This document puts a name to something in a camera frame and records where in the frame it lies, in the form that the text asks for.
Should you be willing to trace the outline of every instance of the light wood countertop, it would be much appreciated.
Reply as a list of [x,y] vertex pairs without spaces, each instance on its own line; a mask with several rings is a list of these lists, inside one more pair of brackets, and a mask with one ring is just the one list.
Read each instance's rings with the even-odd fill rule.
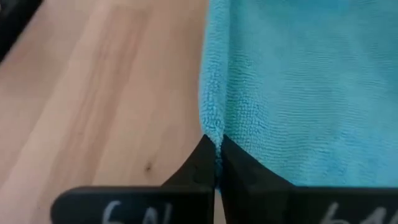
[[0,64],[0,223],[80,185],[159,185],[201,138],[206,0],[45,0]]

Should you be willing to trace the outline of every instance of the microfiber towel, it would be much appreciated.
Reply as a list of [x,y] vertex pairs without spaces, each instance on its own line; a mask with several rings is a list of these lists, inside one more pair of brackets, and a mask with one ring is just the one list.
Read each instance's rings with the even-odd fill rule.
[[397,0],[210,0],[200,120],[295,185],[398,186]]

